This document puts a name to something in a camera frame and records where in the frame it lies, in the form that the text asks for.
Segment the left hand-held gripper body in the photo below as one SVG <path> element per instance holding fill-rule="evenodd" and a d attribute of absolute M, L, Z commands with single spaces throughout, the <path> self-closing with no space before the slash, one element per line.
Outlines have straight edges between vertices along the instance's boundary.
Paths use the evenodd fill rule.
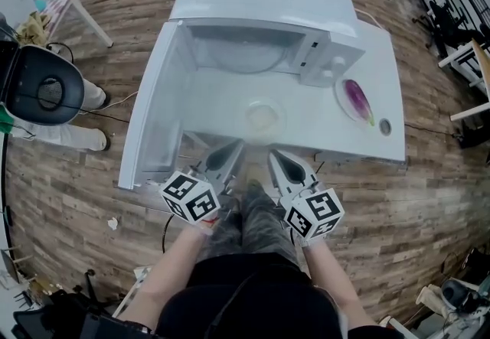
<path fill-rule="evenodd" d="M 172 214 L 187 223 L 210 220 L 221 208 L 234 175 L 197 166 L 175 171 L 158 192 Z"/>

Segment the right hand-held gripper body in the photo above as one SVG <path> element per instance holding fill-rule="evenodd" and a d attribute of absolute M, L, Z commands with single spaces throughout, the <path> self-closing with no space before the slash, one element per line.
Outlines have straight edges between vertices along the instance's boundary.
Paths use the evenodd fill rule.
<path fill-rule="evenodd" d="M 303 241 L 325 237 L 344 216 L 344 208 L 333 188 L 321 189 L 312 184 L 296 195 L 281 197 L 284 221 Z"/>

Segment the white bowl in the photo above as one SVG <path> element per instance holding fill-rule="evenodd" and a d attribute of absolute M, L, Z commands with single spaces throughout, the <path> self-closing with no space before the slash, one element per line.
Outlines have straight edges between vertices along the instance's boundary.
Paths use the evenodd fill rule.
<path fill-rule="evenodd" d="M 266 97 L 252 98 L 243 111 L 244 139 L 253 145 L 277 143 L 286 130 L 286 113 Z"/>

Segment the person's right forearm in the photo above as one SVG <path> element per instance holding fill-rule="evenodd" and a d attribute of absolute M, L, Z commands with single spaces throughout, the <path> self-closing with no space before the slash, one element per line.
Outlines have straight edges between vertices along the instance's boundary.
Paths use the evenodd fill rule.
<path fill-rule="evenodd" d="M 312 281 L 326 290 L 348 319 L 348 328 L 374 326 L 374 320 L 364 310 L 348 275 L 325 241 L 302 247 Z"/>

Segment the person's left forearm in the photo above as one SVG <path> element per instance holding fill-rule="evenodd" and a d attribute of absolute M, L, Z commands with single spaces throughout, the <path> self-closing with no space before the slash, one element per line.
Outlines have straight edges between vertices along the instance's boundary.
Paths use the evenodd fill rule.
<path fill-rule="evenodd" d="M 154 331 L 165 305 L 188 284 L 213 226 L 206 221 L 187 225 L 152 267 L 133 300 L 119 315 L 119 320 L 139 323 Z"/>

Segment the glass microwave turntable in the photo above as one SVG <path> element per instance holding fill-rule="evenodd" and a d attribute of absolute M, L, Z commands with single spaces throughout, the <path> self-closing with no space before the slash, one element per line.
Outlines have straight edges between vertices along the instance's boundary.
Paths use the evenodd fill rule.
<path fill-rule="evenodd" d="M 232 73 L 254 74 L 272 70 L 286 56 L 287 49 L 270 43 L 212 40 L 207 43 L 215 65 Z"/>

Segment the white table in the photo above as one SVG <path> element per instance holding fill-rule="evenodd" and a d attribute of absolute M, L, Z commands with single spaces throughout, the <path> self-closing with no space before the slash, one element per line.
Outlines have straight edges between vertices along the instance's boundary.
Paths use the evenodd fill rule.
<path fill-rule="evenodd" d="M 286 113 L 286 130 L 277 142 L 358 157 L 404 161 L 403 101 L 390 34 L 360 23 L 365 54 L 347 71 L 358 82 L 374 114 L 374 126 L 355 122 L 339 106 L 334 87 L 304 86 L 288 73 L 242 75 L 211 68 L 198 70 L 186 96 L 184 129 L 244 139 L 243 111 L 252 98 L 266 97 Z M 379 122 L 388 119 L 389 136 Z"/>

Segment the person's grey trousers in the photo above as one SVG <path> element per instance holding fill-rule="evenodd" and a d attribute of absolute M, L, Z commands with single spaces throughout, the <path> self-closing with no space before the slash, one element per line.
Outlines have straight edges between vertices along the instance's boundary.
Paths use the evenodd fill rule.
<path fill-rule="evenodd" d="M 204 243 L 199 261 L 226 255 L 264 256 L 272 253 L 298 264 L 296 248 L 283 229 L 279 210 L 262 184 L 249 180 L 237 208 L 218 211 L 218 222 Z"/>

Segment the purple eggplant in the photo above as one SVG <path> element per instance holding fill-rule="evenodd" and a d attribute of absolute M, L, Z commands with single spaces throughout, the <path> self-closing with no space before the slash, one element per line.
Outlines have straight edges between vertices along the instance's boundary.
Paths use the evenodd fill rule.
<path fill-rule="evenodd" d="M 374 126 L 374 114 L 364 91 L 355 80 L 344 81 L 345 93 L 355 112 L 369 125 Z"/>

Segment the white floor stand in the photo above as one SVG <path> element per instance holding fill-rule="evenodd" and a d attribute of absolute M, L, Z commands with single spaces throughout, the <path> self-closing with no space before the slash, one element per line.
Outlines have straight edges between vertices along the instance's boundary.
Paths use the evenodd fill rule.
<path fill-rule="evenodd" d="M 151 269 L 151 266 L 140 266 L 133 270 L 136 280 L 130 290 L 124 296 L 122 301 L 119 303 L 116 310 L 113 312 L 113 318 L 118 318 L 119 315 L 127 308 L 128 304 L 133 300 L 142 282 L 144 281 L 145 277 L 150 273 Z"/>

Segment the person's black shirt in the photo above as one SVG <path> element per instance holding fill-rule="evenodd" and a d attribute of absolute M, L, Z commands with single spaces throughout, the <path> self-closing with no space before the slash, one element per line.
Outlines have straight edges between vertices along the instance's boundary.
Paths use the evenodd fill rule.
<path fill-rule="evenodd" d="M 198 263 L 155 329 L 87 315 L 79 339 L 404 339 L 390 328 L 349 328 L 329 294 L 272 253 Z"/>

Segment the black office chair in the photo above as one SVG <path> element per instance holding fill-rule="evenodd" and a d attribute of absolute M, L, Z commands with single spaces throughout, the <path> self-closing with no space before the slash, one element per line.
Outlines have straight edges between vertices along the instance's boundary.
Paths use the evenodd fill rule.
<path fill-rule="evenodd" d="M 480 29 L 461 29 L 459 26 L 464 19 L 458 21 L 450 14 L 449 5 L 439 6 L 434 1 L 430 1 L 430 11 L 418 18 L 412 18 L 414 24 L 419 24 L 430 35 L 430 42 L 426 48 L 430 49 L 434 44 L 440 59 L 446 58 L 449 54 L 447 47 L 458 49 L 459 46 L 475 40 L 479 45 L 490 44 L 490 27 L 480 24 Z"/>

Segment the checkered top table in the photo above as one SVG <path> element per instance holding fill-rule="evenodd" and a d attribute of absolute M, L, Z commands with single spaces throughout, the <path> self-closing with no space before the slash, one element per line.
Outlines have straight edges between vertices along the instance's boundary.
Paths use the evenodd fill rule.
<path fill-rule="evenodd" d="M 113 46 L 113 40 L 83 7 L 80 0 L 51 0 L 46 4 L 46 7 L 41 11 L 41 14 L 46 15 L 48 18 L 46 26 L 48 40 L 54 36 L 54 33 L 64 19 L 64 16 L 71 8 L 106 47 Z"/>

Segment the crumpled brown paper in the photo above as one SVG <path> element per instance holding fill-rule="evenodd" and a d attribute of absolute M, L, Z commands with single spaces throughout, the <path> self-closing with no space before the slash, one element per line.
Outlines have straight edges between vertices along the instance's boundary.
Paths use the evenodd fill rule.
<path fill-rule="evenodd" d="M 33 11 L 28 16 L 28 20 L 16 29 L 18 42 L 21 45 L 44 46 L 49 38 L 50 22 L 50 15 Z"/>

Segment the white desk frame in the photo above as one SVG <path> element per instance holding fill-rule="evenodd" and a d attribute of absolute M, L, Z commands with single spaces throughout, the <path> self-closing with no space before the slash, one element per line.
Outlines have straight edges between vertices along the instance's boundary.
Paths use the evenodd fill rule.
<path fill-rule="evenodd" d="M 470 116 L 477 115 L 481 112 L 490 110 L 490 56 L 482 49 L 482 47 L 472 39 L 469 43 L 464 46 L 459 47 L 455 52 L 450 54 L 448 57 L 442 59 L 438 66 L 443 68 L 444 66 L 451 64 L 453 61 L 458 60 L 468 52 L 472 52 L 478 62 L 482 73 L 482 81 L 485 84 L 485 90 L 488 97 L 488 101 L 482 105 L 475 106 L 463 112 L 456 113 L 450 116 L 452 122 L 465 119 Z"/>

